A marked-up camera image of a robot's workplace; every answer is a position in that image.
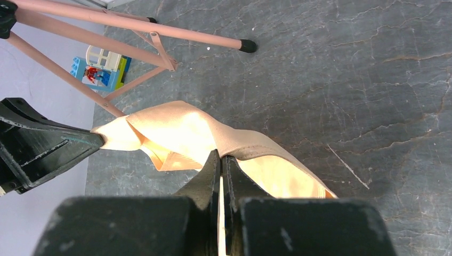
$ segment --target floor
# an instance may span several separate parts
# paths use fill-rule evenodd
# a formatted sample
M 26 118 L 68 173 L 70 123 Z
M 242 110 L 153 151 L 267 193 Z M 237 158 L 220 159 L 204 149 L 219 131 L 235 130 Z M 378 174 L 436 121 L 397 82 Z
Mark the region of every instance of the floor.
M 137 0 L 115 10 L 260 46 L 246 54 L 163 38 L 179 69 L 129 91 L 119 109 L 184 100 L 260 131 L 340 197 L 373 203 L 399 255 L 451 254 L 452 2 Z M 150 49 L 130 31 L 106 35 Z M 151 68 L 134 61 L 127 80 Z M 97 107 L 95 126 L 111 120 Z M 86 193 L 168 195 L 194 174 L 102 150 Z

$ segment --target toy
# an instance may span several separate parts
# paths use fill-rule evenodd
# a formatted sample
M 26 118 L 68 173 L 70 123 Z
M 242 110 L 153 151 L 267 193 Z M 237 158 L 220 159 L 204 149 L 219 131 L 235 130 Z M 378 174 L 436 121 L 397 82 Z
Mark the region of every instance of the toy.
M 124 78 L 129 69 L 131 58 L 90 45 L 86 58 L 73 59 L 71 74 L 98 91 L 113 92 L 124 85 Z

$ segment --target concrete floor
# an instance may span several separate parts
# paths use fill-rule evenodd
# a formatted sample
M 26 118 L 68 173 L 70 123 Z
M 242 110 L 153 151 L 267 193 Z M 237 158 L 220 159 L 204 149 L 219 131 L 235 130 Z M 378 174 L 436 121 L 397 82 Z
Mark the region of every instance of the concrete floor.
M 119 109 L 184 100 L 260 131 L 340 197 L 373 203 L 399 255 L 450 255 L 452 2 L 137 0 L 115 11 L 260 46 L 246 54 L 163 38 L 179 69 L 129 91 Z M 151 49 L 130 31 L 106 35 Z M 127 80 L 151 68 L 134 61 Z M 97 107 L 94 125 L 111 120 Z M 194 174 L 102 150 L 90 157 L 86 193 L 169 195 Z

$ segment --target white wall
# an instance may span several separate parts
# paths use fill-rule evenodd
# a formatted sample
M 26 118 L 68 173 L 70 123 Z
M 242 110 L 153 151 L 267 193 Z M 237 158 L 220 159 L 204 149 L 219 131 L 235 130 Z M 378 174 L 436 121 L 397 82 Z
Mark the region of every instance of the white wall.
M 68 23 L 102 34 L 103 26 L 78 20 Z M 13 31 L 66 70 L 74 56 L 84 56 L 87 45 L 16 24 Z M 45 117 L 91 129 L 94 102 L 73 89 L 5 40 L 0 41 L 0 100 L 24 98 Z M 65 198 L 83 195 L 87 160 L 23 195 L 0 197 L 0 255 L 29 256 L 52 211 Z

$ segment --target orange cloth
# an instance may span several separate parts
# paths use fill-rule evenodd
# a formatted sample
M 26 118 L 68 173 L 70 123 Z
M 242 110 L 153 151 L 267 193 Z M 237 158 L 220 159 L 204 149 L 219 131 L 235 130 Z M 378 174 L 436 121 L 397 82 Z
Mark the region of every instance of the orange cloth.
M 279 198 L 335 198 L 323 182 L 264 134 L 236 130 L 183 101 L 133 113 L 94 128 L 104 149 L 143 150 L 158 171 L 200 169 L 209 153 L 234 156 L 242 170 Z

